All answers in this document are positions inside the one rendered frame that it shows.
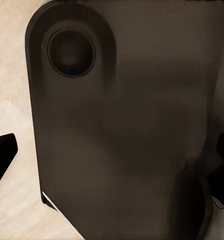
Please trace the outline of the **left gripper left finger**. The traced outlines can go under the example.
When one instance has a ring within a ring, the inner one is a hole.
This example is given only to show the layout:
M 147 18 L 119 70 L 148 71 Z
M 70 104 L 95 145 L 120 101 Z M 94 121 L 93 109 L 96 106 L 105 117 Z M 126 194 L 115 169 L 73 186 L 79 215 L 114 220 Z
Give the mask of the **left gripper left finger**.
M 17 140 L 13 133 L 0 136 L 0 180 L 17 152 Z

